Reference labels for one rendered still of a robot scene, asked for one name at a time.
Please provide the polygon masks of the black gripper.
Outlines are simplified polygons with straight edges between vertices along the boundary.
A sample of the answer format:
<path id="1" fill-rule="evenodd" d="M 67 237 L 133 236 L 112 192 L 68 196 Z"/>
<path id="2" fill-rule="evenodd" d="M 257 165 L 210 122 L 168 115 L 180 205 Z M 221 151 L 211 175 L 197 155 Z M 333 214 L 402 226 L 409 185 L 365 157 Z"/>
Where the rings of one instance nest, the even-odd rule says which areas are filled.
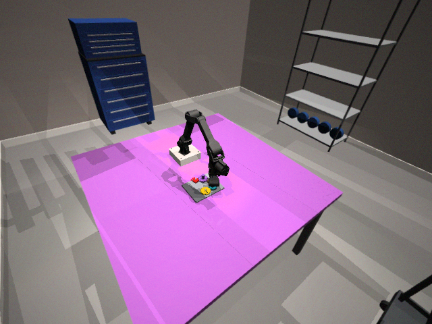
<path id="1" fill-rule="evenodd" d="M 219 187 L 219 178 L 218 178 L 218 171 L 214 168 L 209 166 L 209 187 Z"/>

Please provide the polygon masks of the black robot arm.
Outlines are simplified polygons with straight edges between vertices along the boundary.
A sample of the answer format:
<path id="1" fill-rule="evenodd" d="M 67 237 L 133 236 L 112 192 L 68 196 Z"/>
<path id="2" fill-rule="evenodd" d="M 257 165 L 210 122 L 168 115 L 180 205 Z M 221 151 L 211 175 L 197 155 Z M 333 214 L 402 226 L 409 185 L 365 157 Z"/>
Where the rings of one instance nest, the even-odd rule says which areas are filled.
<path id="1" fill-rule="evenodd" d="M 187 155 L 188 153 L 191 153 L 189 151 L 189 145 L 192 144 L 191 139 L 191 133 L 194 127 L 194 124 L 198 124 L 201 133 L 205 139 L 205 142 L 207 144 L 206 149 L 209 156 L 209 166 L 214 167 L 219 173 L 218 177 L 221 176 L 227 176 L 229 173 L 230 168 L 227 166 L 225 162 L 223 162 L 223 159 L 225 158 L 223 149 L 219 142 L 217 142 L 206 122 L 205 116 L 203 116 L 203 113 L 198 111 L 197 109 L 192 111 L 187 111 L 185 114 L 186 119 L 186 126 L 184 129 L 184 133 L 182 136 L 180 136 L 179 140 L 177 141 L 177 145 L 180 148 L 180 151 L 178 151 L 183 156 Z M 220 155 L 221 156 L 218 156 Z"/>

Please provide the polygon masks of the purple gear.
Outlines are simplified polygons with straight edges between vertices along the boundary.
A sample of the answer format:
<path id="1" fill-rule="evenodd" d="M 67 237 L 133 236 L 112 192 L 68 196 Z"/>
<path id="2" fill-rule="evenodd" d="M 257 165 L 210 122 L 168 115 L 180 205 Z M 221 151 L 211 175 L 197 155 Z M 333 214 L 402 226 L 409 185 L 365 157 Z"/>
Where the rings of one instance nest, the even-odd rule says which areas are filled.
<path id="1" fill-rule="evenodd" d="M 208 177 L 202 174 L 200 177 L 198 177 L 199 182 L 205 183 L 208 180 Z"/>

